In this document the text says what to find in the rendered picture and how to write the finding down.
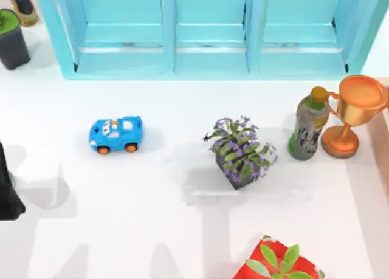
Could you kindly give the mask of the purple flower plant pot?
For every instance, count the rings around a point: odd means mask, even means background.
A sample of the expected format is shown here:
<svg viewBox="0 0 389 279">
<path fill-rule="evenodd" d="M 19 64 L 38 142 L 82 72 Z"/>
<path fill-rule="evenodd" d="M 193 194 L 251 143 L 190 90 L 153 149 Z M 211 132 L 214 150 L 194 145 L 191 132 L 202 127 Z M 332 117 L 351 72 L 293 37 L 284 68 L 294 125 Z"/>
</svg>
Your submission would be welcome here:
<svg viewBox="0 0 389 279">
<path fill-rule="evenodd" d="M 261 143 L 257 131 L 249 117 L 242 115 L 236 120 L 223 117 L 202 139 L 205 142 L 216 139 L 209 150 L 235 190 L 263 178 L 278 160 L 276 148 L 271 143 Z"/>
</svg>

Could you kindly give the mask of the blue toy car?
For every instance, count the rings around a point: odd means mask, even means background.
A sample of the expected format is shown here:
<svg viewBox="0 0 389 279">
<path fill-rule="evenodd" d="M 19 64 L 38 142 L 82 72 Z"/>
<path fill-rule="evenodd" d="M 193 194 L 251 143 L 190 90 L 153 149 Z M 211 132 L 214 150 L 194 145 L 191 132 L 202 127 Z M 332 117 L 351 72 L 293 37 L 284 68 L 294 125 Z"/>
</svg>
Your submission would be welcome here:
<svg viewBox="0 0 389 279">
<path fill-rule="evenodd" d="M 98 119 L 89 131 L 89 145 L 99 154 L 125 150 L 135 152 L 143 140 L 143 121 L 140 116 Z"/>
</svg>

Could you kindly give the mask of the light blue rack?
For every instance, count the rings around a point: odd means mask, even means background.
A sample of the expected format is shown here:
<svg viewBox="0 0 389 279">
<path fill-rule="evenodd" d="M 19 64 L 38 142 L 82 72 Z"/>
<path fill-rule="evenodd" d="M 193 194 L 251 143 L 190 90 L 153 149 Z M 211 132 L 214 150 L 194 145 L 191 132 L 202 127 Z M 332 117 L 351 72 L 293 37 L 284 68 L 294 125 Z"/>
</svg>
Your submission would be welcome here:
<svg viewBox="0 0 389 279">
<path fill-rule="evenodd" d="M 338 79 L 389 0 L 38 0 L 68 79 Z"/>
</svg>

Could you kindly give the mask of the green bottle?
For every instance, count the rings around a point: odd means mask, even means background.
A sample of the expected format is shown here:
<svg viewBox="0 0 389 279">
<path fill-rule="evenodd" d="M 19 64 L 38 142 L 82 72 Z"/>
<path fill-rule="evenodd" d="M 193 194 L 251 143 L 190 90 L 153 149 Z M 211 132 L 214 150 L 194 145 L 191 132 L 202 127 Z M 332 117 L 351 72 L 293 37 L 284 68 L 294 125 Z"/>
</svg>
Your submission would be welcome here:
<svg viewBox="0 0 389 279">
<path fill-rule="evenodd" d="M 297 106 L 294 132 L 288 141 L 288 152 L 294 159 L 306 161 L 314 156 L 329 114 L 328 91 L 321 86 L 312 88 Z"/>
</svg>

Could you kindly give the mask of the red plant pot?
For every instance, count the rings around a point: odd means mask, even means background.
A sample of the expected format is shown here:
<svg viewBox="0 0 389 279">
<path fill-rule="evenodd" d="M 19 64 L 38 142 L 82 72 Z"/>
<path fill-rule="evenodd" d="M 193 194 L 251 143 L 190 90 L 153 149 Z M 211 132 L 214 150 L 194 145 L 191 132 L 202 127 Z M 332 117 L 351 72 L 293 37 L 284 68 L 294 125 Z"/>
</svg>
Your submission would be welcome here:
<svg viewBox="0 0 389 279">
<path fill-rule="evenodd" d="M 325 279 L 325 273 L 300 255 L 298 244 L 265 235 L 233 279 Z"/>
</svg>

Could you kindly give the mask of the bronze trophy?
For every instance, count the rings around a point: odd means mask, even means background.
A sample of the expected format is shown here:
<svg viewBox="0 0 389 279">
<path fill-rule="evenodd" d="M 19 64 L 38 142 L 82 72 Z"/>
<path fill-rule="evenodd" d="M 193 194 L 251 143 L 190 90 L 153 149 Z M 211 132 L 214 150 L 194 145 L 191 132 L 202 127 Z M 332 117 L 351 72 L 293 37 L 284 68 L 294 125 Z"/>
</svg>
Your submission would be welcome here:
<svg viewBox="0 0 389 279">
<path fill-rule="evenodd" d="M 329 92 L 328 98 L 337 100 L 331 110 L 342 126 L 331 126 L 322 134 L 322 148 L 332 157 L 346 159 L 354 156 L 359 147 L 353 126 L 368 123 L 381 112 L 389 99 L 389 92 L 376 79 L 366 75 L 349 75 L 339 84 L 339 92 Z"/>
</svg>

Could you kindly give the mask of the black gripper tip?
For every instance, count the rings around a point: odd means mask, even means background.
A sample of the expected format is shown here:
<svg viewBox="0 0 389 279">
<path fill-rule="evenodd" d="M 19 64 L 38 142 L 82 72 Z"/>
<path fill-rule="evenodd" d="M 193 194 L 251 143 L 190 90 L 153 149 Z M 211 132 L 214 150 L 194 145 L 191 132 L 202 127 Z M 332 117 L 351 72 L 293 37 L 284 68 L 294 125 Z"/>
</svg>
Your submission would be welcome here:
<svg viewBox="0 0 389 279">
<path fill-rule="evenodd" d="M 26 212 L 10 179 L 4 147 L 0 142 L 0 221 L 14 221 Z"/>
</svg>

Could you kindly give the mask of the dark grey plant pot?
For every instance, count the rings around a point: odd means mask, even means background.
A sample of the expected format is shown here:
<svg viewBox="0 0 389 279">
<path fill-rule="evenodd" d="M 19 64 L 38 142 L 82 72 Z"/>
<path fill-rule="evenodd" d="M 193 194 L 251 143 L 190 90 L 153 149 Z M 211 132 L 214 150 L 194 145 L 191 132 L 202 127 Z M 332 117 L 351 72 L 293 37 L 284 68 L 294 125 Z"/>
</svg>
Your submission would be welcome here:
<svg viewBox="0 0 389 279">
<path fill-rule="evenodd" d="M 20 20 L 10 9 L 0 9 L 0 61 L 8 70 L 30 61 Z"/>
</svg>

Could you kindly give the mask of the brown and black bottle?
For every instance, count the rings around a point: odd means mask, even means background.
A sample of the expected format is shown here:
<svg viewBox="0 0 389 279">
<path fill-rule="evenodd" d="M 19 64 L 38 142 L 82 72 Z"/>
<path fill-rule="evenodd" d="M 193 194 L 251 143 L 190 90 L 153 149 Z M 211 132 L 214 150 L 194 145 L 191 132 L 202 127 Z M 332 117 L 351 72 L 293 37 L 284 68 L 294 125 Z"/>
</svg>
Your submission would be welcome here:
<svg viewBox="0 0 389 279">
<path fill-rule="evenodd" d="M 14 12 L 24 27 L 34 26 L 38 20 L 38 14 L 31 0 L 11 0 Z"/>
</svg>

